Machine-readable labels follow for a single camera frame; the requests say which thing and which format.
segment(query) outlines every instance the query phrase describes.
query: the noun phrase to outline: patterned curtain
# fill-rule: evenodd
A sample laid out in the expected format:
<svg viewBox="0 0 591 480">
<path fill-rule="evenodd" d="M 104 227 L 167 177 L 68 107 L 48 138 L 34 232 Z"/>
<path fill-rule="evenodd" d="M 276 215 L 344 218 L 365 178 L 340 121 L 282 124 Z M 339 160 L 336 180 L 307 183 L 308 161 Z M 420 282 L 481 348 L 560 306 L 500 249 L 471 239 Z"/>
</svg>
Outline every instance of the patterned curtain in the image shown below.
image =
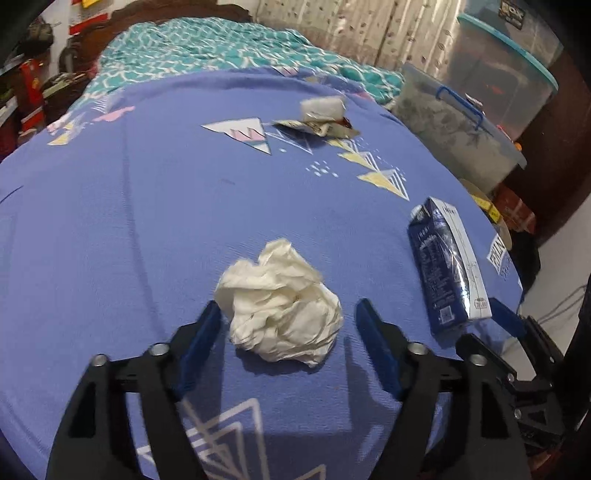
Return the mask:
<svg viewBox="0 0 591 480">
<path fill-rule="evenodd" d="M 446 68 L 466 0 L 261 0 L 256 20 L 293 28 L 313 44 L 360 63 L 433 76 Z"/>
</svg>

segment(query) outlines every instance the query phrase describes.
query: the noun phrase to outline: teal lid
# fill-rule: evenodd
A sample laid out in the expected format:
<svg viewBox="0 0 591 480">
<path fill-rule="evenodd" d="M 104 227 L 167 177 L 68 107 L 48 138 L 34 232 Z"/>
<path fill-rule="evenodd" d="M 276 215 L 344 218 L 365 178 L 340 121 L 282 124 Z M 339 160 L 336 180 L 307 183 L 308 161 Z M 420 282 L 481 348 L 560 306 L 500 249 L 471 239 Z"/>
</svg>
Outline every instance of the teal lid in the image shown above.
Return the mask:
<svg viewBox="0 0 591 480">
<path fill-rule="evenodd" d="M 530 62 L 544 77 L 546 77 L 546 79 L 552 84 L 552 87 L 554 88 L 554 93 L 558 92 L 558 83 L 556 82 L 556 79 L 552 76 L 548 69 L 540 63 L 538 59 L 536 59 L 530 52 L 524 49 L 521 45 L 516 43 L 514 40 L 511 40 L 503 33 L 499 32 L 496 28 L 492 28 L 490 25 L 485 24 L 482 20 L 478 20 L 477 18 L 471 17 L 470 15 L 459 14 L 457 16 L 457 19 L 460 22 L 467 21 L 470 22 L 472 25 L 480 27 L 481 29 L 494 35 L 496 38 L 501 40 L 506 45 L 513 48 L 518 54 L 520 54 L 521 56 L 523 56 L 523 58 Z"/>
</svg>

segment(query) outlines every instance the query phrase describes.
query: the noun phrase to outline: transparent container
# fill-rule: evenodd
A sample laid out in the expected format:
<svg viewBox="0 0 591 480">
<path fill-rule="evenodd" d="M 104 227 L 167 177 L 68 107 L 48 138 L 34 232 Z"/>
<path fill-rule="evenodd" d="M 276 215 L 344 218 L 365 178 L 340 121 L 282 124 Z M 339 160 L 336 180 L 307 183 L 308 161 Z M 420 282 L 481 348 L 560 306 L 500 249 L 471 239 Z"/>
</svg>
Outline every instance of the transparent container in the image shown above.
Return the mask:
<svg viewBox="0 0 591 480">
<path fill-rule="evenodd" d="M 410 63 L 392 113 L 458 179 L 490 193 L 525 157 L 477 108 Z"/>
<path fill-rule="evenodd" d="M 459 29 L 442 83 L 482 105 L 486 117 L 516 140 L 558 91 L 551 73 L 529 52 L 470 15 Z"/>
<path fill-rule="evenodd" d="M 516 7 L 517 15 L 511 15 L 510 10 L 513 7 Z M 546 68 L 551 66 L 562 52 L 562 44 L 558 37 L 524 0 L 467 0 L 463 12 L 482 20 L 509 37 Z"/>
</svg>

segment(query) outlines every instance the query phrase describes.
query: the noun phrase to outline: wire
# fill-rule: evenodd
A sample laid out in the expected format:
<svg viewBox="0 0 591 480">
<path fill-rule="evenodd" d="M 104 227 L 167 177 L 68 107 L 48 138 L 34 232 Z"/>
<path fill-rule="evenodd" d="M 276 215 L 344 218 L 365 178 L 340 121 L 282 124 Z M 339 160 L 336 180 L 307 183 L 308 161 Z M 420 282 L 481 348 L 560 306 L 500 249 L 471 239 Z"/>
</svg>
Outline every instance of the wire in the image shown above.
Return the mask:
<svg viewBox="0 0 591 480">
<path fill-rule="evenodd" d="M 543 324 L 545 324 L 545 323 L 549 322 L 550 320 L 553 320 L 553 319 L 555 319 L 556 317 L 558 317 L 558 316 L 562 315 L 563 313 L 565 313 L 565 312 L 568 312 L 568 311 L 569 311 L 569 310 L 570 310 L 572 307 L 576 307 L 576 306 L 577 306 L 577 304 L 578 304 L 578 303 L 579 303 L 581 300 L 583 300 L 583 299 L 584 299 L 584 297 L 585 297 L 585 294 L 582 294 L 582 295 L 581 295 L 581 296 L 580 296 L 578 299 L 576 299 L 576 300 L 575 300 L 573 303 L 569 304 L 569 306 L 567 306 L 567 307 L 563 308 L 562 310 L 559 310 L 558 312 L 556 312 L 555 314 L 553 314 L 553 315 L 551 315 L 551 316 L 549 316 L 549 317 L 546 317 L 546 318 L 544 318 L 543 320 L 538 320 L 538 325 L 543 325 Z"/>
<path fill-rule="evenodd" d="M 538 323 L 543 322 L 545 320 L 548 319 L 548 317 L 550 317 L 556 310 L 558 310 L 565 302 L 569 301 L 578 291 L 580 291 L 581 289 L 585 288 L 587 286 L 587 284 L 581 285 L 577 288 L 575 288 L 565 299 L 561 300 L 558 305 L 556 307 L 554 307 L 552 310 L 550 310 L 548 313 L 542 315 L 539 319 L 538 319 Z M 567 307 L 567 310 L 569 308 L 571 308 L 573 305 L 575 305 L 578 301 L 580 301 L 582 298 L 584 297 L 584 293 L 583 296 L 577 300 L 575 300 L 572 304 L 570 304 L 569 307 Z"/>
</svg>

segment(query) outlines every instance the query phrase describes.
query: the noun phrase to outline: blue carton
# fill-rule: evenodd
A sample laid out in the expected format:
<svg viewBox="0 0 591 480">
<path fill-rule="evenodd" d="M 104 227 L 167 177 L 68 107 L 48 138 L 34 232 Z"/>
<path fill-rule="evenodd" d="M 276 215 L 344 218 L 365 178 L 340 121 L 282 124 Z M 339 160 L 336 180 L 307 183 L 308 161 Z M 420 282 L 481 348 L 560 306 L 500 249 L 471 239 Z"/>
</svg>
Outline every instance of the blue carton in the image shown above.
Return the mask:
<svg viewBox="0 0 591 480">
<path fill-rule="evenodd" d="M 453 205 L 428 198 L 413 211 L 408 236 L 434 334 L 492 316 L 478 262 Z"/>
</svg>

